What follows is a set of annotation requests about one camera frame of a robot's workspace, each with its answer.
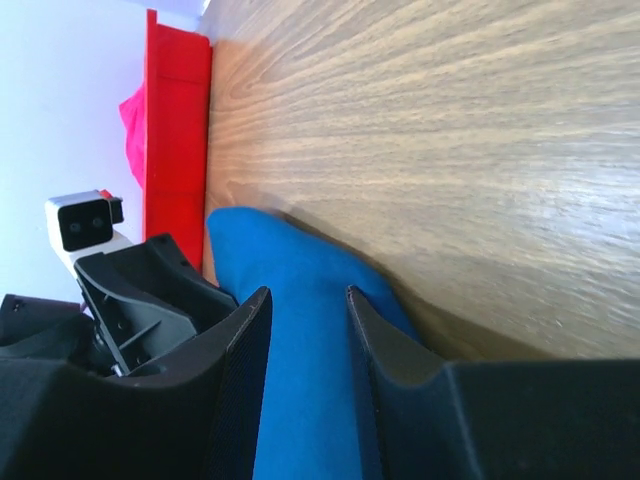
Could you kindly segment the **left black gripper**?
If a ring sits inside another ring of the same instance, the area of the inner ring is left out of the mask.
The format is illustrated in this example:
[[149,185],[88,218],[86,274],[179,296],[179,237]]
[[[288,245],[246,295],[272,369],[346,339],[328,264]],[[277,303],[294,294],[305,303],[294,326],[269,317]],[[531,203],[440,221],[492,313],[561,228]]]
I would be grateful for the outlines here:
[[38,297],[2,301],[2,477],[250,478],[269,289],[237,308],[169,234],[74,269],[90,313]]

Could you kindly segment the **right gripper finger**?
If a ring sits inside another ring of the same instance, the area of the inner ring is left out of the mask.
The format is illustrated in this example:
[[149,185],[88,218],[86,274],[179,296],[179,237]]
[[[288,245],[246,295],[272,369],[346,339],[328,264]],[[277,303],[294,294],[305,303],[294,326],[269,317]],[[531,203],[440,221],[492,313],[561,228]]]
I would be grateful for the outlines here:
[[347,292],[367,479],[635,479],[639,363],[453,362]]

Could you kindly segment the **blue printed t shirt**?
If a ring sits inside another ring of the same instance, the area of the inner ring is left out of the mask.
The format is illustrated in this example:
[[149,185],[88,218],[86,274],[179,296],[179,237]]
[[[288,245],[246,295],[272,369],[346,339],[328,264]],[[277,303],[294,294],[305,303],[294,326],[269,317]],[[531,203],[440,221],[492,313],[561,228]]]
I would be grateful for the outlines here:
[[272,295],[254,478],[361,478],[346,290],[358,287],[416,338],[391,286],[355,255],[257,209],[219,208],[206,225],[220,287],[238,302],[261,286]]

